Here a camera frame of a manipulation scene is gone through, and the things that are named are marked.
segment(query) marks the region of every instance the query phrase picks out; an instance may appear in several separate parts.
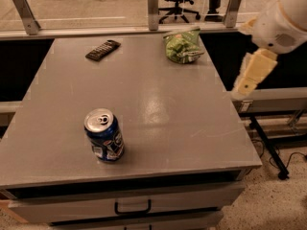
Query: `black remote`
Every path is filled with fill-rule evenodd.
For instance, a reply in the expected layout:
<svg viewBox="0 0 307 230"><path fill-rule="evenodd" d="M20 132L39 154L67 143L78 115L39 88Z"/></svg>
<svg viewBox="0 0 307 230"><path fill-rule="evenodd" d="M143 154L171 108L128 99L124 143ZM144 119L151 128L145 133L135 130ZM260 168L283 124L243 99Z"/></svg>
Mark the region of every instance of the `black remote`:
<svg viewBox="0 0 307 230"><path fill-rule="evenodd" d="M121 46L119 42L116 42L114 40L108 40L107 42L103 43L101 46L89 52L85 57L99 61L107 54L116 50L119 46Z"/></svg>

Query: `black handle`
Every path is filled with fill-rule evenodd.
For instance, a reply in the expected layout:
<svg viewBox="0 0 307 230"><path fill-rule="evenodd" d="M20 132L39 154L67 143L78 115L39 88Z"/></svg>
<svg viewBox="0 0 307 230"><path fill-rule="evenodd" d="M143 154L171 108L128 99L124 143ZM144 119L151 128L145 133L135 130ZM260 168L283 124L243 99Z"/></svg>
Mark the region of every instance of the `black handle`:
<svg viewBox="0 0 307 230"><path fill-rule="evenodd" d="M123 211L119 211L118 210L118 202L115 202L115 205L114 205L114 211L115 211L116 215L119 215L119 216L147 214L147 213L149 213L151 211L151 209L152 209L152 201L150 199L148 199L147 209L142 210L142 211L123 212Z"/></svg>
<svg viewBox="0 0 307 230"><path fill-rule="evenodd" d="M149 229L150 229L150 230L153 229L151 225L149 225ZM126 226L124 227L124 230L128 230Z"/></svg>

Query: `floor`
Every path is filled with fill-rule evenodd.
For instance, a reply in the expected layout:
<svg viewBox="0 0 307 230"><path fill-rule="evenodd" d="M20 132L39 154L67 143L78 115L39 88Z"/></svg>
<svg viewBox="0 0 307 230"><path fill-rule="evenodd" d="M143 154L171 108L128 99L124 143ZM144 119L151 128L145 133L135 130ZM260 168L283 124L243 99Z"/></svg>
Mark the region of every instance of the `floor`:
<svg viewBox="0 0 307 230"><path fill-rule="evenodd" d="M220 13L226 8L226 1ZM239 19L251 16L270 0L243 0ZM147 23L146 0L29 0L35 17L43 28L81 28L109 27L119 25L142 25ZM168 3L159 0L161 6ZM203 8L203 0L196 0L194 8ZM22 24L10 0L0 0L0 31L21 30ZM180 23L170 18L168 23ZM293 134L286 123L288 116L263 118L259 123L269 135ZM224 218L218 230L301 230L307 225L307 160L300 154L292 156L288 170L290 179L278 179L278 169L270 163L270 154L263 148L254 130L248 127L248 134L259 155L262 155L263 166L251 171L244 179L245 191L233 205L224 207ZM298 133L307 131L307 117L303 116L297 124ZM306 145L280 150L280 157L287 163L293 152L307 154ZM21 224L0 210L0 230L40 230L44 225Z"/></svg>

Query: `soda can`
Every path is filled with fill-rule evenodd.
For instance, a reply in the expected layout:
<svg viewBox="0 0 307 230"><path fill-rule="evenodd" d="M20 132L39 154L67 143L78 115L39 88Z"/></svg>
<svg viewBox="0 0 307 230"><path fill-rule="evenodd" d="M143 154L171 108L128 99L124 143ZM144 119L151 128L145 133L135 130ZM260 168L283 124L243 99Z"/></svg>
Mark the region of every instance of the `soda can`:
<svg viewBox="0 0 307 230"><path fill-rule="evenodd" d="M99 159L114 162L124 154L123 136L111 111L104 108L91 111L85 117L84 129Z"/></svg>

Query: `snack bag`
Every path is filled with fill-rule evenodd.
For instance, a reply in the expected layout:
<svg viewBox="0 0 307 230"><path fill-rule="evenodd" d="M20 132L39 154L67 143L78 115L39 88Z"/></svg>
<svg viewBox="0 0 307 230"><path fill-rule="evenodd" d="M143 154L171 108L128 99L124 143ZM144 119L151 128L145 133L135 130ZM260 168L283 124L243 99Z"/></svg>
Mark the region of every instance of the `snack bag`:
<svg viewBox="0 0 307 230"><path fill-rule="evenodd" d="M201 28L191 27L184 31L173 31L163 36L166 57L173 62L185 64L197 60L204 50L199 46Z"/></svg>

